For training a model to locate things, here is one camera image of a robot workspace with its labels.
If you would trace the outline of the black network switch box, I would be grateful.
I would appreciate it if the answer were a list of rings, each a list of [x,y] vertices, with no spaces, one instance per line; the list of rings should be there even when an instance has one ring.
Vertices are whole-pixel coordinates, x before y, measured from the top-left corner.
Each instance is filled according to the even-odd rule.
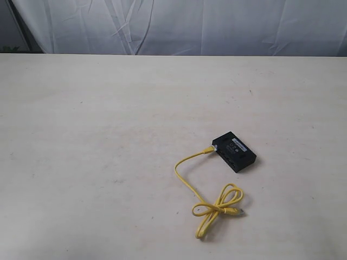
[[[233,132],[228,132],[214,139],[212,145],[216,148],[216,153],[235,173],[239,173],[255,163],[256,154]]]

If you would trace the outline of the white backdrop curtain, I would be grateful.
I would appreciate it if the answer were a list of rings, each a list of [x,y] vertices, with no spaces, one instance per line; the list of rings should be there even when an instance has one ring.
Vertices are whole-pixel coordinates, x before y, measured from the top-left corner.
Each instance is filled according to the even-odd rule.
[[[346,1],[14,1],[45,53],[345,56]]]

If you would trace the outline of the black stand pole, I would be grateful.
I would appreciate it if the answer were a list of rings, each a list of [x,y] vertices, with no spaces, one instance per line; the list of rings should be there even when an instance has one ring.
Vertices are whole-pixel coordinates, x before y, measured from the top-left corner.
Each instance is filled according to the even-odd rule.
[[[20,15],[19,11],[15,7],[12,0],[6,1],[14,20],[16,21],[18,25],[18,29],[21,33],[21,36],[24,40],[24,43],[26,45],[26,50],[21,50],[22,53],[32,53],[32,54],[43,54],[43,51],[39,44],[36,42],[34,36],[32,35],[31,31],[27,27],[25,21],[23,20],[22,16]]]

